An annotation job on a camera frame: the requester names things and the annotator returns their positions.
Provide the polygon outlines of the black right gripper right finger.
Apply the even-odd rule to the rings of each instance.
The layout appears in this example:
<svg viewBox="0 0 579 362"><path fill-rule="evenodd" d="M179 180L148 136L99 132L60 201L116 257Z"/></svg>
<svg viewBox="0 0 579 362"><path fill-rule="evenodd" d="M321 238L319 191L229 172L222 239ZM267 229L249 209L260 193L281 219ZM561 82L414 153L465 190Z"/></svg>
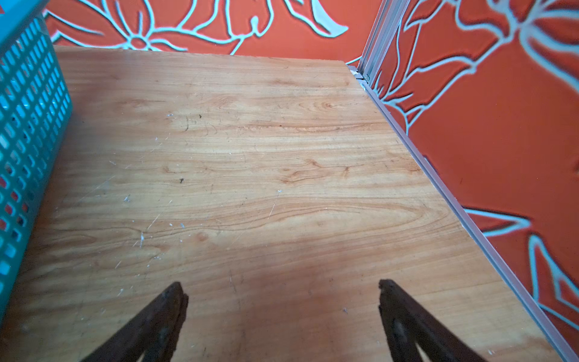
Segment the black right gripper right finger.
<svg viewBox="0 0 579 362"><path fill-rule="evenodd" d="M378 311L393 361L483 361L391 279L381 280Z"/></svg>

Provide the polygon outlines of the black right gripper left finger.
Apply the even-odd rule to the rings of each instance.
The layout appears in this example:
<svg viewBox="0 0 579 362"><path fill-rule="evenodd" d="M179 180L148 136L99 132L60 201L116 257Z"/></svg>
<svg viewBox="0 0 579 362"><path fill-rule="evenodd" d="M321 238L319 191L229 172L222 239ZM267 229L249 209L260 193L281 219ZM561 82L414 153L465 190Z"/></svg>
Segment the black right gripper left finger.
<svg viewBox="0 0 579 362"><path fill-rule="evenodd" d="M188 295L175 281L84 360L171 360L187 308Z"/></svg>

